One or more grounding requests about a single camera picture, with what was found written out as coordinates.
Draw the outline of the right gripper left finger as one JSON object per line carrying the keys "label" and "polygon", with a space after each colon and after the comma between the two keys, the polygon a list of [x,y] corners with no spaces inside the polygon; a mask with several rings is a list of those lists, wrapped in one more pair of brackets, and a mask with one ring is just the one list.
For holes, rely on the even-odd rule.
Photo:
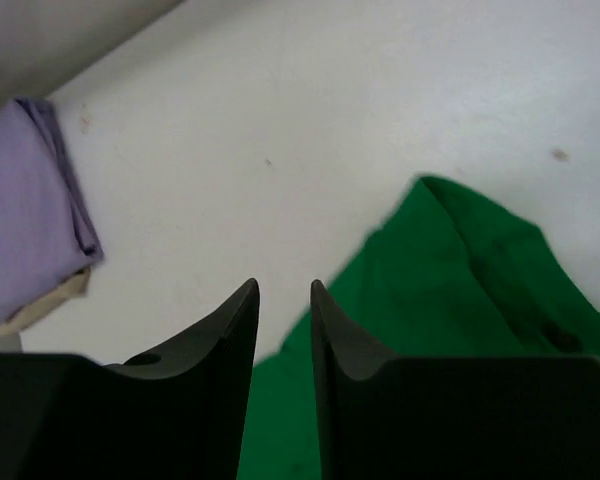
{"label": "right gripper left finger", "polygon": [[121,364],[0,353],[0,479],[233,479],[259,321],[255,280]]}

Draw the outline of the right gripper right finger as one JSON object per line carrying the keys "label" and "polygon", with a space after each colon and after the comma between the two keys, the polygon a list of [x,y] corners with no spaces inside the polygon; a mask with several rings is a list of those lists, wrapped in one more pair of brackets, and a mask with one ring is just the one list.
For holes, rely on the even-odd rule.
{"label": "right gripper right finger", "polygon": [[311,286],[326,479],[600,479],[600,359],[549,324],[562,356],[391,350]]}

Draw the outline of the green t shirt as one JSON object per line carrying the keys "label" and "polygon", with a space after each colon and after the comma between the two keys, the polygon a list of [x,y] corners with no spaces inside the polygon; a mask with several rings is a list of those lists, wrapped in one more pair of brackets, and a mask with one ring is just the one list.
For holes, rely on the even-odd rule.
{"label": "green t shirt", "polygon": [[[600,313],[541,230],[480,193],[422,176],[330,285],[354,321],[415,356],[542,355],[572,334],[600,358]],[[253,371],[238,475],[320,477],[309,316]]]}

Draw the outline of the beige t shirt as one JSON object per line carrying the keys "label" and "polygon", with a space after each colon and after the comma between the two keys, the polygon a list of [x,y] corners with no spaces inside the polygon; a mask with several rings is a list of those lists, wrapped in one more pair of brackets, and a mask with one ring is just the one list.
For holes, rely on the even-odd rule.
{"label": "beige t shirt", "polygon": [[0,324],[0,337],[19,334],[47,317],[67,301],[84,296],[90,276],[90,267],[82,269],[67,278],[54,290],[16,311]]}

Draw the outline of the purple t shirt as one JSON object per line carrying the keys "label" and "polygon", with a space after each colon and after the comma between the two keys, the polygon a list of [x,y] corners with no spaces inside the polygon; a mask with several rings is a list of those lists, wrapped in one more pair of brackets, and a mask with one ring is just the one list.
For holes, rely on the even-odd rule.
{"label": "purple t shirt", "polygon": [[0,325],[104,257],[52,104],[0,110]]}

